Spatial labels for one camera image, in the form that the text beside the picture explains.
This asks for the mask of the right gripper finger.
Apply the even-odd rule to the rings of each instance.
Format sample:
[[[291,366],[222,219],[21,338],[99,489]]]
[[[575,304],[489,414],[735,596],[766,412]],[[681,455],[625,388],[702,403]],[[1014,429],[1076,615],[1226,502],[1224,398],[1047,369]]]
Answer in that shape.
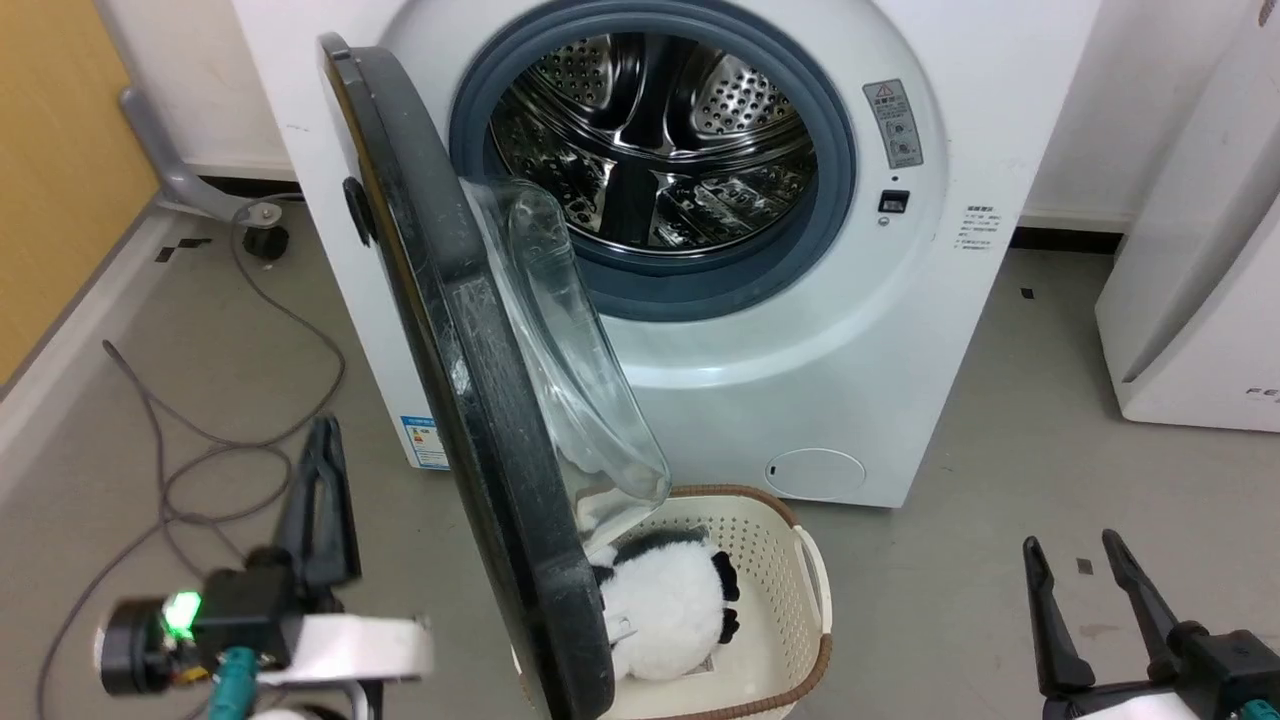
[[[1076,652],[1053,594],[1055,575],[1034,536],[1023,541],[1021,556],[1039,693],[1051,700],[1091,689],[1094,671]]]
[[[1181,652],[1201,624],[1176,618],[1117,530],[1102,530],[1102,543],[1115,583],[1134,612],[1148,659],[1148,679],[1156,684],[1180,684],[1187,670]]]

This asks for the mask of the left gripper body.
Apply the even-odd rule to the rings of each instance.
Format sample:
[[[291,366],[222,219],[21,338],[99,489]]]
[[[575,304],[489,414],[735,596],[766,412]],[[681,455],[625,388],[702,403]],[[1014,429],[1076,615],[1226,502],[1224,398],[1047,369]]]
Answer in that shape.
[[[435,665],[430,630],[413,619],[349,614],[337,589],[360,580],[358,555],[296,560],[256,548],[239,569],[204,580],[193,643],[204,669],[269,685],[419,679]]]

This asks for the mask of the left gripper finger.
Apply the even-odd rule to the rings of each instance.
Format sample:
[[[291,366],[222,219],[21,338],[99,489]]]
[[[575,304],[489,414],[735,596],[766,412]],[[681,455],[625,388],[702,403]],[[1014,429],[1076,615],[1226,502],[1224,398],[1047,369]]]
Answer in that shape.
[[[274,544],[291,557],[297,577],[306,575],[306,565],[314,551],[317,518],[325,503],[326,418],[311,421],[300,456],[291,474],[280,515],[274,533]]]
[[[308,436],[308,587],[332,591],[362,578],[346,451],[335,416]]]

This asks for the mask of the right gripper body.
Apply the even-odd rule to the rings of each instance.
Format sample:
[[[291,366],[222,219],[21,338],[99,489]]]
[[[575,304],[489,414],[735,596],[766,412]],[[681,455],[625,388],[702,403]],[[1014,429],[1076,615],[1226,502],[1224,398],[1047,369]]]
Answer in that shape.
[[[1046,700],[1042,720],[1280,720],[1280,653],[1254,633],[1183,621],[1166,635],[1165,682],[1097,685]]]

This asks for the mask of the black washing machine door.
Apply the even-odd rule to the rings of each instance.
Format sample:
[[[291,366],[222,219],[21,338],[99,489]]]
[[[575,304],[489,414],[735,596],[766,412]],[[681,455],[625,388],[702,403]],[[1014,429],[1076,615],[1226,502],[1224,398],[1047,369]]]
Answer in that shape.
[[[509,176],[462,177],[398,58],[319,37],[344,181],[381,254],[530,703],[545,720],[614,705],[590,557],[669,497],[668,462],[580,272],[562,208]]]

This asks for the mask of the white front-load washing machine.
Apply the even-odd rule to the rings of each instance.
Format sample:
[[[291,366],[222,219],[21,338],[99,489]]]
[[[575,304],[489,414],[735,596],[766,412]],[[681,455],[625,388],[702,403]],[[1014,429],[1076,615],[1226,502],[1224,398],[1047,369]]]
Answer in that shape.
[[[486,41],[550,0],[230,0],[294,177],[408,465],[401,416],[430,416],[379,252],[343,183],[317,40],[393,53],[451,156],[451,115]],[[751,484],[774,456],[832,448],[867,470],[851,505],[899,509],[970,343],[1101,0],[730,0],[812,54],[847,111],[856,181],[795,284],[700,322],[595,304],[682,484]],[[891,169],[863,86],[901,79],[924,161]],[[908,190],[908,210],[877,211]]]

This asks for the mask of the grey rubber door gasket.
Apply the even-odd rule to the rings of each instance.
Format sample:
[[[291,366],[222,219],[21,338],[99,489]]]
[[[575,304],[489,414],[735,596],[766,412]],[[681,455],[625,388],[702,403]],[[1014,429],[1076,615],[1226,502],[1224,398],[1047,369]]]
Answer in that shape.
[[[818,176],[806,197],[778,225],[749,243],[708,256],[611,252],[589,243],[566,222],[596,306],[605,315],[635,322],[700,322],[742,311],[787,290],[826,255],[844,224],[856,181],[852,126],[812,54],[730,0],[534,4],[486,41],[460,83],[449,138],[456,167],[467,176],[512,176],[494,154],[489,133],[502,94],[553,47],[626,32],[690,38],[758,65],[803,118],[815,145]]]

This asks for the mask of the steel washing machine drum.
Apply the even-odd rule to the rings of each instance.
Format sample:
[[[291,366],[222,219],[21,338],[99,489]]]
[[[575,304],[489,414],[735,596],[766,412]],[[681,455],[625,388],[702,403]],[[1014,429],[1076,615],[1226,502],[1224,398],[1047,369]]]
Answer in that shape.
[[[495,156],[607,251],[700,258],[788,218],[815,145],[758,65],[672,35],[608,33],[543,54],[490,117]]]

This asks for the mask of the blue energy label sticker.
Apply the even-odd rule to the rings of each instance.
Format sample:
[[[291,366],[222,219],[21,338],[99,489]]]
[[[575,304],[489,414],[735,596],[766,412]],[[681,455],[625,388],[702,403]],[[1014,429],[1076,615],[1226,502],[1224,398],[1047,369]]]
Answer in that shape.
[[[401,416],[407,455],[421,469],[447,471],[451,469],[443,448],[436,423],[430,416]]]

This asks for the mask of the round white filter cover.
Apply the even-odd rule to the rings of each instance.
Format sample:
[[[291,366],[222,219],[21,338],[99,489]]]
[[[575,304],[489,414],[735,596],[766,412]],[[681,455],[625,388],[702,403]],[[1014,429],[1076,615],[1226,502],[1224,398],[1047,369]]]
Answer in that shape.
[[[867,470],[854,456],[832,448],[796,448],[768,461],[764,479],[780,497],[851,503]]]

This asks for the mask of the cream plastic laundry basket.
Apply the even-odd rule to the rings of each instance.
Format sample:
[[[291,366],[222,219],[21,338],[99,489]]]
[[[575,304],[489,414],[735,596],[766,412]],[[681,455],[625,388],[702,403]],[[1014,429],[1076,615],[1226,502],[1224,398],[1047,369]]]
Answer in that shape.
[[[547,720],[786,720],[820,683],[832,650],[829,578],[815,541],[777,498],[745,486],[678,488],[641,521],[617,527],[611,543],[593,543],[589,557],[654,529],[695,527],[708,530],[737,570],[733,639],[678,679],[618,680],[611,638],[620,628],[603,603],[608,666],[588,687],[604,692],[605,708],[585,717],[553,708],[532,664],[515,661],[526,701]],[[602,600],[598,584],[596,592]]]

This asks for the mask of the white appliance cabinet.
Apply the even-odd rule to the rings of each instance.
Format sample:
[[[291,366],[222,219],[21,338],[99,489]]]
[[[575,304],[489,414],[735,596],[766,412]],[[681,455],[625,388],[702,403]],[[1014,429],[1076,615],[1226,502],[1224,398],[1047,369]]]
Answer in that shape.
[[[1251,0],[1094,315],[1123,418],[1280,434],[1280,0]]]

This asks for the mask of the black and white panda plush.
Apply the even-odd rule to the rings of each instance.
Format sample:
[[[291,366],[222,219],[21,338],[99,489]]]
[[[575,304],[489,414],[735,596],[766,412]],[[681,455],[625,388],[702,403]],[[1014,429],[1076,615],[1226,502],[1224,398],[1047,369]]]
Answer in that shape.
[[[741,598],[730,553],[708,530],[659,528],[590,556],[611,638],[614,678],[671,682],[728,644]]]

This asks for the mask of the yellow wooden panel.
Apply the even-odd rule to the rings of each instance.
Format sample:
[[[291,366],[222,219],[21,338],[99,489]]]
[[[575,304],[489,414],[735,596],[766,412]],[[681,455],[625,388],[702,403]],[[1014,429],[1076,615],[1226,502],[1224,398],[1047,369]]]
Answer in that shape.
[[[0,391],[157,191],[93,0],[0,0]]]

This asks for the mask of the grey warning sticker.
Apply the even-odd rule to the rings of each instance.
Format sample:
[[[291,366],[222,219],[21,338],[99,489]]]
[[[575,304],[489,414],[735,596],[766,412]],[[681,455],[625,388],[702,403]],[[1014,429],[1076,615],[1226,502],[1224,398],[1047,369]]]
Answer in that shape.
[[[890,168],[920,167],[924,161],[922,141],[902,81],[864,85],[863,92],[876,118]]]

